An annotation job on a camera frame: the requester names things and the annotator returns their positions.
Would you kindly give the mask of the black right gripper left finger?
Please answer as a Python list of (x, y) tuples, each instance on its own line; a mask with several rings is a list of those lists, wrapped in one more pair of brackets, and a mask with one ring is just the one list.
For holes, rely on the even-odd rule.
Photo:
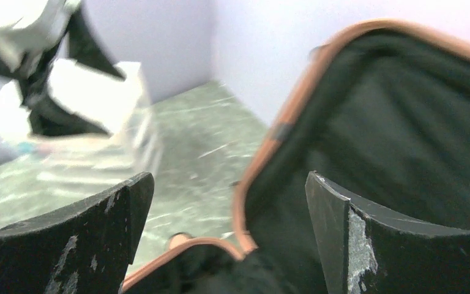
[(0, 229), (0, 293), (121, 293), (153, 193), (140, 173)]

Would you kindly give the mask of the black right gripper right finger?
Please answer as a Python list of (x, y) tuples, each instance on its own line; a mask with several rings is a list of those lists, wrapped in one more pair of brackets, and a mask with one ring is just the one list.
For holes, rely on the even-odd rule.
[(470, 293), (470, 230), (409, 217), (309, 173), (329, 293)]

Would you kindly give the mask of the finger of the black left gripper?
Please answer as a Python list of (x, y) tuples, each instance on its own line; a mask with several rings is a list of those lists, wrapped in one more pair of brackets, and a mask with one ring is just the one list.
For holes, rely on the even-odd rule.
[(83, 8), (77, 8), (69, 18), (66, 33), (69, 35), (68, 56), (85, 66), (125, 80), (123, 73), (111, 62), (89, 28)]

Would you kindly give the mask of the white plastic drawer organizer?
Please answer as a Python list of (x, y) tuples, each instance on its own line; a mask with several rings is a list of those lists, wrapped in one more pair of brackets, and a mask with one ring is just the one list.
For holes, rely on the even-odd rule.
[(72, 59), (54, 62), (43, 114), (21, 105), (16, 81), (0, 90), (0, 139), (41, 153), (46, 165), (156, 173), (163, 145), (140, 62), (117, 78)]

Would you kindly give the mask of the pink hard-shell suitcase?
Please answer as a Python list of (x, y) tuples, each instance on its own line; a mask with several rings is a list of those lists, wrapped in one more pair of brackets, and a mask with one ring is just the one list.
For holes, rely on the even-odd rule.
[(398, 20), (338, 33), (235, 188), (238, 246), (178, 233), (124, 293), (329, 293), (305, 192), (311, 172), (470, 230), (470, 43)]

